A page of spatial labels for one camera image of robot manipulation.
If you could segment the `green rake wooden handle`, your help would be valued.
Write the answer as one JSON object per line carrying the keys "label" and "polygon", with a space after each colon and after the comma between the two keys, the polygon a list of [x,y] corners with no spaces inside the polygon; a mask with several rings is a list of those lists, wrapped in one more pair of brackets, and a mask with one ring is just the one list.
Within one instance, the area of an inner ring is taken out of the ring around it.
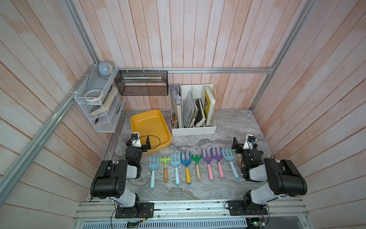
{"label": "green rake wooden handle", "polygon": [[160,162],[163,162],[164,164],[164,182],[167,183],[168,182],[168,169],[167,169],[167,162],[171,161],[171,157],[168,156],[164,156],[159,158]]}
{"label": "green rake wooden handle", "polygon": [[239,163],[239,167],[241,168],[242,167],[242,155],[241,154],[237,154],[238,156],[238,163]]}

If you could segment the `yellow storage tray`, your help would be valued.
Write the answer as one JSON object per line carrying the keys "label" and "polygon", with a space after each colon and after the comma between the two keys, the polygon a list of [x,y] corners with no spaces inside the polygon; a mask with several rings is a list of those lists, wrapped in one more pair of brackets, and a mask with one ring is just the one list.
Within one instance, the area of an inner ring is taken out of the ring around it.
{"label": "yellow storage tray", "polygon": [[151,150],[144,154],[156,152],[170,146],[172,135],[160,110],[150,110],[135,114],[130,119],[133,132],[138,132],[142,144],[146,143],[149,135]]}

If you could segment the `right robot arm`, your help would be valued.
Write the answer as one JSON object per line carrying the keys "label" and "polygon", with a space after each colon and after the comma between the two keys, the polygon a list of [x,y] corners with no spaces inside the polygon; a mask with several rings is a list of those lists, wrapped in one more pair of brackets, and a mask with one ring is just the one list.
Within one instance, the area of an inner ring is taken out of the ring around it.
{"label": "right robot arm", "polygon": [[264,153],[257,149],[253,135],[247,135],[245,143],[239,143],[234,137],[231,150],[241,155],[240,169],[246,181],[265,183],[244,195],[241,205],[245,214],[263,212],[272,200],[307,193],[307,183],[294,163],[291,160],[277,160],[274,156],[262,158]]}

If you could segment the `purple rake pink handle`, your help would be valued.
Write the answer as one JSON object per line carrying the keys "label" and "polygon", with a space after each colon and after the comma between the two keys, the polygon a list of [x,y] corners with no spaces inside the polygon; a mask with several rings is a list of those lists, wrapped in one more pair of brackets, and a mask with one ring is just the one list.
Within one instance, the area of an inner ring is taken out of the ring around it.
{"label": "purple rake pink handle", "polygon": [[202,155],[203,161],[205,161],[207,163],[209,180],[213,181],[214,176],[213,176],[212,168],[211,168],[211,165],[210,165],[210,162],[214,159],[214,157],[213,157],[213,148],[210,148],[209,152],[206,149],[205,153],[203,153],[203,149],[202,149],[201,150],[201,155]]}
{"label": "purple rake pink handle", "polygon": [[219,170],[219,177],[220,178],[225,178],[223,167],[222,167],[222,164],[221,164],[221,160],[224,158],[224,156],[223,156],[223,153],[222,153],[221,150],[222,150],[221,148],[220,148],[219,151],[217,150],[217,148],[215,148],[215,154],[213,154],[213,158],[215,160],[217,160],[218,170]]}

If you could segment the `dark green rake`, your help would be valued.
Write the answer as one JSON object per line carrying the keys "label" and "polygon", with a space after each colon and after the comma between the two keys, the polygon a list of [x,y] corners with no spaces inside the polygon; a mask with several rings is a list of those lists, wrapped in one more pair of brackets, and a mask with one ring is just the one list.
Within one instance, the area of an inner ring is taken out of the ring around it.
{"label": "dark green rake", "polygon": [[199,167],[199,161],[201,159],[202,159],[202,155],[192,155],[192,161],[195,163],[196,174],[197,174],[198,179],[201,179],[201,173],[200,173],[200,167]]}

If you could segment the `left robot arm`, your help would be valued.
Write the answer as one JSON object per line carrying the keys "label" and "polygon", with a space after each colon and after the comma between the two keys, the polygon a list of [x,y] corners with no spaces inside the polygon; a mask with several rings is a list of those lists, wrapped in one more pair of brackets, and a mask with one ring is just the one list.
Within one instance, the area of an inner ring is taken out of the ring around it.
{"label": "left robot arm", "polygon": [[138,133],[133,133],[126,145],[125,159],[101,162],[91,183],[91,196],[116,204],[117,219],[152,218],[154,204],[141,203],[139,196],[126,187],[127,180],[138,179],[141,175],[142,154],[152,148],[149,136],[146,136],[146,143],[141,144]]}

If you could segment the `blue fork yellow handle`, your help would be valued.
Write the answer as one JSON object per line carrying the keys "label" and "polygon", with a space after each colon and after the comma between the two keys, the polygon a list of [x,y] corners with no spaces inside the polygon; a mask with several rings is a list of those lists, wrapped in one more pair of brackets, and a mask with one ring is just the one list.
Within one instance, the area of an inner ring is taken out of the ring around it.
{"label": "blue fork yellow handle", "polygon": [[185,170],[186,170],[186,183],[187,184],[191,184],[191,176],[190,176],[190,170],[189,170],[189,165],[192,162],[192,158],[191,158],[191,152],[189,152],[189,154],[187,155],[186,152],[182,153],[180,155],[180,159],[181,159],[181,163],[183,165],[185,165]]}

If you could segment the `light blue hand fork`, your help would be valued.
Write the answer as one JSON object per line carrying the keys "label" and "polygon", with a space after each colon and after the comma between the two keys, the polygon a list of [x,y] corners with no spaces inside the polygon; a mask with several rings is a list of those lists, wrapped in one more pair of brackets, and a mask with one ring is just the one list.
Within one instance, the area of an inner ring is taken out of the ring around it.
{"label": "light blue hand fork", "polygon": [[155,188],[155,170],[159,168],[159,156],[149,156],[149,169],[152,170],[150,188]]}

